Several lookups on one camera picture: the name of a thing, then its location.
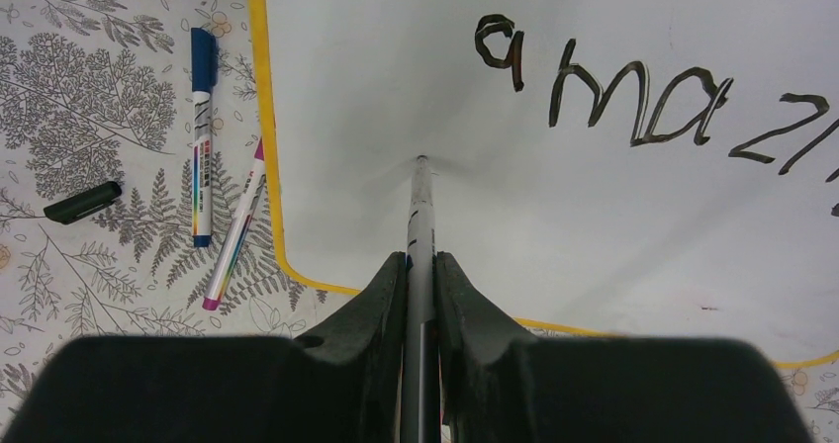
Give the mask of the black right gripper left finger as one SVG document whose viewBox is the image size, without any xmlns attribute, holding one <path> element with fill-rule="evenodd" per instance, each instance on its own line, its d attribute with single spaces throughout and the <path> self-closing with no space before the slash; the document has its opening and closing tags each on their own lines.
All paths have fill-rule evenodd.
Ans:
<svg viewBox="0 0 839 443">
<path fill-rule="evenodd" d="M 406 258 L 295 338 L 97 336 L 42 370 L 8 442 L 392 442 Z"/>
</svg>

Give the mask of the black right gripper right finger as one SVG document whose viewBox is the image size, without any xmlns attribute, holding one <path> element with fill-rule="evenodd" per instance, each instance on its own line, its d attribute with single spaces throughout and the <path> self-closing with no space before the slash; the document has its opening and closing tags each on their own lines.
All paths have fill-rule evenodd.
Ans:
<svg viewBox="0 0 839 443">
<path fill-rule="evenodd" d="M 807 442 L 778 373 L 723 338 L 541 337 L 435 260 L 443 420 L 457 442 Z"/>
</svg>

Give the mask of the black capped marker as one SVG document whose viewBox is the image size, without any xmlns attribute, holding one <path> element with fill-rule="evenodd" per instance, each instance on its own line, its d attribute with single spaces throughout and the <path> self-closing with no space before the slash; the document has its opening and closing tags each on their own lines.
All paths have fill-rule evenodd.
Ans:
<svg viewBox="0 0 839 443">
<path fill-rule="evenodd" d="M 400 440 L 439 442 L 439 364 L 433 271 L 435 259 L 432 172 L 419 156 L 411 182 L 408 222 L 407 324 L 404 344 Z"/>
</svg>

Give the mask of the yellow framed whiteboard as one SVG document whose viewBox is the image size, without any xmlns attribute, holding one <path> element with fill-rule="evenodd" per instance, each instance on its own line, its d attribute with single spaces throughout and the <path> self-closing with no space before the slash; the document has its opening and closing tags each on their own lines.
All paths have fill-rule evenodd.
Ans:
<svg viewBox="0 0 839 443">
<path fill-rule="evenodd" d="M 838 359 L 838 0 L 248 0 L 275 257 L 435 241 L 529 326 Z"/>
</svg>

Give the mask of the black marker cap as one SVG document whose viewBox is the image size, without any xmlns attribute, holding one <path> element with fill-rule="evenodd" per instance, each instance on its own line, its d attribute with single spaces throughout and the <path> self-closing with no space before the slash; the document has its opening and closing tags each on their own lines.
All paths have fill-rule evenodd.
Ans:
<svg viewBox="0 0 839 443">
<path fill-rule="evenodd" d="M 122 196 L 119 183 L 107 181 L 44 208 L 44 215 L 63 225 L 78 222 L 112 205 Z"/>
</svg>

